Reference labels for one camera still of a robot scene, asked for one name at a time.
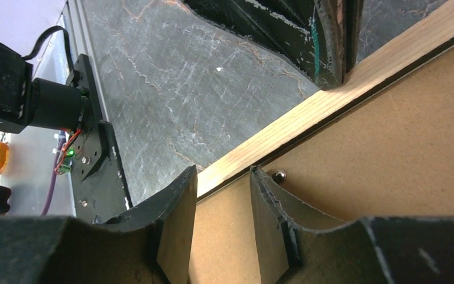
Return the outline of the wooden picture frame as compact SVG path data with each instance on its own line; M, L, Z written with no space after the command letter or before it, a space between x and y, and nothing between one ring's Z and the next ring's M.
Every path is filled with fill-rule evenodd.
M334 119L454 46L454 0L412 25L351 71L348 81L318 91L208 166L198 175L197 198L211 195L313 127Z

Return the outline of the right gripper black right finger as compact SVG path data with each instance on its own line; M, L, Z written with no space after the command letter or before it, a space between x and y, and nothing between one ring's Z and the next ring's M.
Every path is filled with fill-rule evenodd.
M454 283L454 217L345 222L249 174L262 283Z

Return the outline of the brown backing board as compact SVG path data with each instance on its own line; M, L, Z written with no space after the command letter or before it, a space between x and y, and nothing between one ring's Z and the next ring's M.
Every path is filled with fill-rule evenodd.
M454 215L454 47L264 166L349 221Z

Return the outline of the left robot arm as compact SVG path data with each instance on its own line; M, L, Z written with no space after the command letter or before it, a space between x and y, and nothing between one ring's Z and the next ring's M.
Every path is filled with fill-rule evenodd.
M343 84L355 65L362 1L185 1L198 17L287 59L318 88ZM30 60L61 32L69 75L66 83L33 78ZM45 30L22 56L0 43L0 131L20 133L31 125L88 133L102 113L87 55L72 59L69 33Z

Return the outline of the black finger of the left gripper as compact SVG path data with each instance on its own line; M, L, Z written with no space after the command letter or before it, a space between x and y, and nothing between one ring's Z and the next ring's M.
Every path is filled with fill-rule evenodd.
M364 0L345 0L345 72L356 64Z
M345 80L346 1L185 1L198 17L286 59L322 90Z

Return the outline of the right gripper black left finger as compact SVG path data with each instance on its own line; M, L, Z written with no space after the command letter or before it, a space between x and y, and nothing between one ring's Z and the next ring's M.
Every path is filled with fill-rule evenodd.
M0 216L0 283L187 283L197 170L102 224Z

